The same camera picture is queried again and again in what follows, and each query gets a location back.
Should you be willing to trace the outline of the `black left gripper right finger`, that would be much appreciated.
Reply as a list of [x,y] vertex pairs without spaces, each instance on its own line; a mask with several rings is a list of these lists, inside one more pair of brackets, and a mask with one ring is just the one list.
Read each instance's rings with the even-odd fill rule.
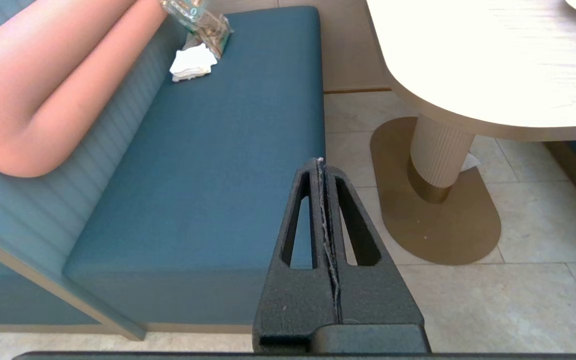
[[349,177],[326,167],[333,301],[344,324],[422,326],[423,315]]

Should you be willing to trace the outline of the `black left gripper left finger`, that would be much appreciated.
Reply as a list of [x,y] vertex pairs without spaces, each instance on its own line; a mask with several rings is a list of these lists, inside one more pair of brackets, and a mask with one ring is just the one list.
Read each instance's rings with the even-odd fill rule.
[[[308,351],[313,334],[339,321],[339,279],[327,214],[325,163],[311,158],[294,176],[253,322],[256,351]],[[310,269],[291,267],[302,200],[310,215]]]

